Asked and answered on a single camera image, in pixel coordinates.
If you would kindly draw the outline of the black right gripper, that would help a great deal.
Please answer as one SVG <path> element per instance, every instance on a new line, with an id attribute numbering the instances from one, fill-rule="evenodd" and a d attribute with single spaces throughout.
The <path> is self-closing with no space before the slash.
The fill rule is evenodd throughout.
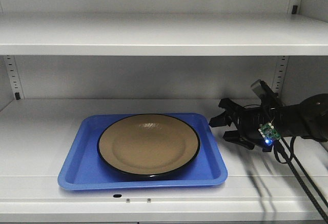
<path id="1" fill-rule="evenodd" d="M 263 152 L 271 152 L 274 142 L 267 145 L 258 131 L 262 125 L 268 122 L 274 125 L 273 120 L 269 118 L 263 108 L 240 108 L 240 105 L 229 98 L 221 99 L 218 106 L 223 108 L 224 112 L 212 117 L 209 126 L 212 128 L 223 127 L 234 123 L 236 127 L 236 130 L 224 133 L 223 139 L 225 141 L 240 145 L 248 150 L 253 150 L 258 146 L 262 148 Z"/>

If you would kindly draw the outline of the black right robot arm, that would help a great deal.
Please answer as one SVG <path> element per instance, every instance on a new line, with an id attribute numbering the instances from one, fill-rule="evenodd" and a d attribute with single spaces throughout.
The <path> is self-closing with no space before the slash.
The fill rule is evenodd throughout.
<path id="1" fill-rule="evenodd" d="M 259 129 L 271 123 L 281 137 L 327 141 L 327 94 L 309 97 L 297 105 L 283 106 L 275 94 L 260 95 L 261 105 L 245 108 L 229 98 L 220 101 L 224 109 L 220 115 L 210 119 L 210 127 L 223 127 L 234 124 L 236 130 L 226 131 L 224 140 L 241 145 L 247 149 L 261 147 L 271 150 L 271 142 L 265 142 Z"/>

